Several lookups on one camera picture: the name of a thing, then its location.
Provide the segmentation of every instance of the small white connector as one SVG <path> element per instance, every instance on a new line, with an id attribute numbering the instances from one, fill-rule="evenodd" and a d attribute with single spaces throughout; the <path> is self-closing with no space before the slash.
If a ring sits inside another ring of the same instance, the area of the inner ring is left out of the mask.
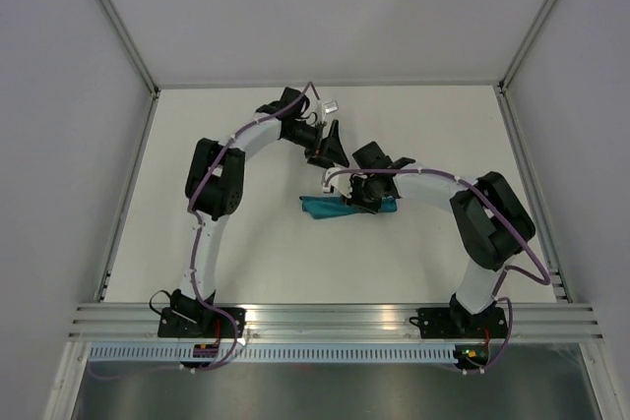
<path id="1" fill-rule="evenodd" d="M 326 115 L 331 115 L 339 110 L 339 105 L 336 100 L 317 100 L 318 108 L 318 121 L 320 123 L 326 122 Z"/>
<path id="2" fill-rule="evenodd" d="M 336 189 L 344 197 L 352 197 L 352 187 L 350 186 L 349 174 L 338 174 L 329 180 L 329 177 L 337 172 L 344 170 L 341 167 L 331 167 L 326 169 L 322 178 L 322 192 L 324 194 L 333 194 Z"/>

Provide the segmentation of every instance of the black joint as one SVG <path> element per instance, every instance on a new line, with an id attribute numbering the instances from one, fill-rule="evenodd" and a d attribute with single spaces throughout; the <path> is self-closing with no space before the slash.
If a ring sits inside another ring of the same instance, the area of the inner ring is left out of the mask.
<path id="1" fill-rule="evenodd" d="M 328 136 L 314 149 L 304 150 L 304 155 L 309 164 L 314 164 L 324 169 L 333 167 L 335 164 L 349 167 L 350 162 L 347 160 L 339 135 L 339 120 L 333 120 L 328 130 Z"/>
<path id="2" fill-rule="evenodd" d="M 185 194 L 188 199 L 193 196 L 222 148 L 219 142 L 206 138 L 197 143 L 186 180 Z M 240 204 L 245 178 L 245 152 L 230 148 L 219 165 L 221 175 L 210 176 L 194 206 L 194 210 L 207 213 L 213 220 L 234 213 Z"/>
<path id="3" fill-rule="evenodd" d="M 205 302 L 214 306 L 215 293 Z M 245 310 L 223 307 L 237 323 L 237 337 L 241 337 L 245 328 Z M 160 338 L 215 338 L 234 337 L 234 326 L 226 318 L 204 307 L 198 300 L 186 297 L 181 290 L 175 290 L 170 296 L 170 304 L 161 311 L 157 336 Z"/>
<path id="4" fill-rule="evenodd" d="M 495 303 L 471 314 L 455 295 L 449 307 L 420 307 L 417 317 L 409 321 L 419 328 L 423 339 L 485 339 L 487 334 L 491 338 L 504 338 L 508 331 L 505 312 Z"/>
<path id="5" fill-rule="evenodd" d="M 316 150 L 322 142 L 324 124 L 312 126 L 301 121 L 283 121 L 280 138 L 307 150 Z"/>
<path id="6" fill-rule="evenodd" d="M 489 172 L 475 184 L 483 195 L 507 218 L 525 241 L 534 238 L 536 227 L 514 191 L 498 172 Z M 458 192 L 451 198 L 467 253 L 486 270 L 500 270 L 523 248 L 496 216 L 486 213 L 485 206 L 470 191 Z"/>
<path id="7" fill-rule="evenodd" d="M 269 115 L 273 115 L 274 113 L 280 112 L 282 109 L 289 106 L 292 102 L 299 99 L 297 103 L 293 105 L 289 110 L 278 115 L 278 120 L 290 120 L 299 118 L 302 115 L 302 112 L 306 110 L 310 105 L 310 100 L 306 96 L 306 94 L 299 98 L 302 95 L 302 92 L 299 90 L 284 88 L 283 95 L 280 97 L 280 100 L 274 100 L 267 105 L 262 105 L 256 109 L 258 113 L 267 113 Z"/>
<path id="8" fill-rule="evenodd" d="M 383 153 L 376 142 L 370 142 L 352 154 L 361 169 L 402 169 L 415 161 L 409 157 L 401 157 L 396 161 Z M 382 199 L 401 196 L 394 184 L 394 174 L 368 174 L 367 177 L 353 176 L 350 178 L 352 197 L 346 203 L 358 209 L 376 213 L 381 208 Z"/>

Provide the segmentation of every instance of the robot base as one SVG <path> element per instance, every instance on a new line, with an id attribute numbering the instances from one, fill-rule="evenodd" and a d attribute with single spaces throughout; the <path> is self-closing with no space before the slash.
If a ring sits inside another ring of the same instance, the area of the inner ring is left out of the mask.
<path id="1" fill-rule="evenodd" d="M 491 338 L 505 338 L 508 324 L 500 307 L 488 307 L 478 315 L 469 316 L 466 324 L 456 323 L 449 307 L 417 309 L 417 318 L 409 320 L 420 329 L 422 339 L 485 339 L 485 330 Z"/>
<path id="2" fill-rule="evenodd" d="M 215 294 L 206 302 L 214 305 Z M 236 320 L 238 333 L 243 335 L 245 328 L 245 309 L 238 307 L 219 307 L 228 312 Z M 170 306 L 161 311 L 159 338 L 234 338 L 234 327 L 224 316 L 211 312 L 197 300 L 189 299 L 176 290 L 170 297 Z"/>

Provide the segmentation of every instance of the black clamp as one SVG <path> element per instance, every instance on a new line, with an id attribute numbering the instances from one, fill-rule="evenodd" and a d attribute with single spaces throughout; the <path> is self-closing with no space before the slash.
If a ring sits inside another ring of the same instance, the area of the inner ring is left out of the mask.
<path id="1" fill-rule="evenodd" d="M 410 157 L 401 157 L 396 161 L 383 153 L 376 142 L 370 142 L 359 148 L 352 157 L 361 169 L 402 169 L 415 162 Z M 369 174 L 364 176 L 350 176 L 352 188 L 351 197 L 345 198 L 347 205 L 363 212 L 377 213 L 383 203 L 383 198 L 401 196 L 394 184 L 393 174 Z"/>
<path id="2" fill-rule="evenodd" d="M 470 314 L 453 295 L 448 307 L 420 307 L 409 322 L 418 327 L 422 339 L 505 338 L 505 312 L 492 303 L 479 314 Z"/>
<path id="3" fill-rule="evenodd" d="M 298 100 L 299 90 L 285 88 L 280 100 L 275 100 L 259 107 L 258 113 L 274 114 Z M 302 114 L 308 108 L 310 101 L 303 96 L 291 109 L 280 114 L 277 118 L 282 122 L 280 138 L 304 147 L 306 162 L 328 169 L 336 164 L 349 166 L 344 147 L 339 135 L 339 120 L 333 120 L 324 138 L 325 123 L 309 125 L 302 119 Z"/>
<path id="4" fill-rule="evenodd" d="M 514 191 L 498 172 L 488 172 L 475 184 L 483 195 L 529 241 L 536 227 Z M 470 190 L 458 192 L 450 200 L 462 241 L 473 261 L 486 270 L 500 270 L 523 248 L 496 216 L 485 212 L 483 203 Z"/>

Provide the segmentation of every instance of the cable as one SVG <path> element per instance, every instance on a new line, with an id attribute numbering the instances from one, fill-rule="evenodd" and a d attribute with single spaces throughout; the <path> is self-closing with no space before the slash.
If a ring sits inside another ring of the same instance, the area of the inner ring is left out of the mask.
<path id="1" fill-rule="evenodd" d="M 211 305 L 208 302 L 206 302 L 204 300 L 203 296 L 201 295 L 201 293 L 199 292 L 199 286 L 198 286 L 198 283 L 197 283 L 197 274 L 196 274 L 195 266 L 196 266 L 196 261 L 197 261 L 197 250 L 199 248 L 199 241 L 201 239 L 201 232 L 203 230 L 203 223 L 204 223 L 204 221 L 201 218 L 201 216 L 199 215 L 199 213 L 195 210 L 195 203 L 197 202 L 197 199 L 199 199 L 199 195 L 203 191 L 204 187 L 206 186 L 206 184 L 210 180 L 210 176 L 212 176 L 212 174 L 215 171 L 215 169 L 217 169 L 217 166 L 219 166 L 219 164 L 221 163 L 221 160 L 225 156 L 225 153 L 227 152 L 229 147 L 231 147 L 234 144 L 236 139 L 240 135 L 242 135 L 244 132 L 249 130 L 250 128 L 255 127 L 256 125 L 258 125 L 260 123 L 264 123 L 264 122 L 267 122 L 269 120 L 273 120 L 276 117 L 278 117 L 279 115 L 281 115 L 281 114 L 287 112 L 288 110 L 290 110 L 297 103 L 299 103 L 299 101 L 302 98 L 304 98 L 304 96 L 306 96 L 306 93 L 308 92 L 309 89 L 313 90 L 313 93 L 315 94 L 315 97 L 317 98 L 317 100 L 319 100 L 320 99 L 319 93 L 317 93 L 317 90 L 315 89 L 315 86 L 313 85 L 313 83 L 309 82 L 306 85 L 306 87 L 304 88 L 304 90 L 301 92 L 301 94 L 294 101 L 292 101 L 289 105 L 287 105 L 286 107 L 280 109 L 279 111 L 277 111 L 275 113 L 267 115 L 267 116 L 265 116 L 265 117 L 263 117 L 261 119 L 252 120 L 251 122 L 249 122 L 249 123 L 243 125 L 241 128 L 239 128 L 236 131 L 236 133 L 234 133 L 234 135 L 232 135 L 227 140 L 227 142 L 225 142 L 225 145 L 223 145 L 223 148 L 219 151 L 219 154 L 217 155 L 217 157 L 215 158 L 213 163 L 208 167 L 208 171 L 206 172 L 206 175 L 204 176 L 204 178 L 201 180 L 201 182 L 197 186 L 197 189 L 195 189 L 195 192 L 193 193 L 193 195 L 190 198 L 190 201 L 188 203 L 188 212 L 193 214 L 197 218 L 197 223 L 199 225 L 199 228 L 197 228 L 197 234 L 195 235 L 195 241 L 193 243 L 193 249 L 192 249 L 191 255 L 190 255 L 190 266 L 189 266 L 190 272 L 191 272 L 191 280 L 192 280 L 193 292 L 195 292 L 195 297 L 197 298 L 197 301 L 203 307 L 205 307 L 206 309 L 208 309 L 208 310 L 210 310 L 212 312 L 215 312 L 216 314 L 224 316 L 231 323 L 232 327 L 234 328 L 234 340 L 232 342 L 232 345 L 227 350 L 227 353 L 225 353 L 225 355 L 222 357 L 222 359 L 219 360 L 216 363 L 213 363 L 213 364 L 209 365 L 209 366 L 197 368 L 198 371 L 213 371 L 214 369 L 218 369 L 221 366 L 224 366 L 225 364 L 227 364 L 229 358 L 231 357 L 232 353 L 236 349 L 237 337 L 238 337 L 238 325 L 236 324 L 236 320 L 234 319 L 234 317 L 232 315 L 230 315 L 225 310 L 222 310 L 219 307 L 215 307 L 214 305 Z"/>
<path id="2" fill-rule="evenodd" d="M 170 293 L 166 290 L 159 290 L 151 296 L 151 299 L 149 299 L 149 308 L 152 310 L 152 312 L 155 312 L 161 318 L 161 312 L 154 307 L 154 297 L 156 297 L 160 293 L 166 294 L 166 297 L 168 297 L 168 301 L 170 302 Z"/>
<path id="3" fill-rule="evenodd" d="M 505 228 L 514 237 L 514 239 L 519 243 L 519 245 L 521 245 L 521 248 L 523 248 L 523 250 L 528 254 L 530 259 L 534 262 L 534 265 L 540 272 L 540 276 L 537 276 L 535 274 L 532 274 L 528 270 L 519 268 L 518 266 L 506 265 L 503 268 L 503 272 L 499 276 L 496 285 L 494 286 L 494 289 L 492 290 L 492 296 L 496 296 L 496 294 L 499 292 L 499 289 L 501 288 L 501 285 L 503 284 L 503 281 L 505 280 L 505 277 L 510 270 L 514 270 L 541 285 L 549 285 L 551 283 L 551 278 L 549 277 L 549 273 L 547 272 L 546 267 L 540 261 L 538 256 L 536 256 L 536 253 L 534 253 L 528 242 L 525 241 L 525 239 L 521 236 L 514 225 L 512 225 L 512 223 L 510 223 L 508 219 L 503 216 L 499 209 L 495 207 L 492 202 L 489 201 L 488 198 L 485 197 L 483 193 L 470 182 L 465 181 L 464 179 L 457 177 L 450 172 L 423 167 L 419 169 L 340 169 L 339 171 L 331 173 L 324 181 L 324 185 L 328 186 L 331 179 L 340 174 L 431 174 L 434 176 L 449 179 L 464 186 L 465 188 L 470 190 L 486 206 L 486 208 L 492 212 L 494 216 L 496 216 L 496 218 L 503 224 L 503 226 L 505 226 Z"/>
<path id="4" fill-rule="evenodd" d="M 420 328 L 420 318 L 418 317 L 409 317 L 409 323 L 412 324 L 417 329 Z"/>
<path id="5" fill-rule="evenodd" d="M 481 349 L 485 349 L 489 357 L 490 356 L 490 331 L 486 327 L 483 327 L 483 333 L 485 334 L 485 343 L 483 344 Z"/>
<path id="6" fill-rule="evenodd" d="M 311 118 L 312 116 L 314 116 L 315 119 L 311 123 L 308 123 L 308 119 Z M 305 117 L 298 118 L 298 120 L 300 122 L 306 122 L 306 125 L 313 126 L 313 125 L 315 125 L 317 123 L 317 118 L 318 118 L 317 117 L 317 113 L 316 112 L 311 112 L 308 115 L 306 115 Z"/>
<path id="7" fill-rule="evenodd" d="M 477 366 L 477 368 L 479 368 L 479 369 L 485 369 L 485 367 L 487 366 L 487 363 L 486 364 L 479 364 L 479 363 L 473 361 L 471 358 L 466 358 L 466 361 L 471 363 L 473 366 Z"/>
<path id="8" fill-rule="evenodd" d="M 510 342 L 510 337 L 512 337 L 512 326 L 514 325 L 514 308 L 512 307 L 512 301 L 509 297 L 501 297 L 500 299 L 497 299 L 497 302 L 505 302 L 508 306 L 508 332 L 505 335 L 505 339 L 503 340 L 503 343 L 501 344 L 501 347 L 499 348 L 499 351 L 496 353 L 496 355 L 492 359 L 489 359 L 488 354 L 488 362 L 485 364 L 485 367 L 482 368 L 484 371 L 494 366 L 499 361 L 499 359 L 501 358 L 501 356 L 503 356 L 503 353 L 505 352 L 505 348 Z M 482 374 L 481 368 L 467 371 L 467 374 Z"/>

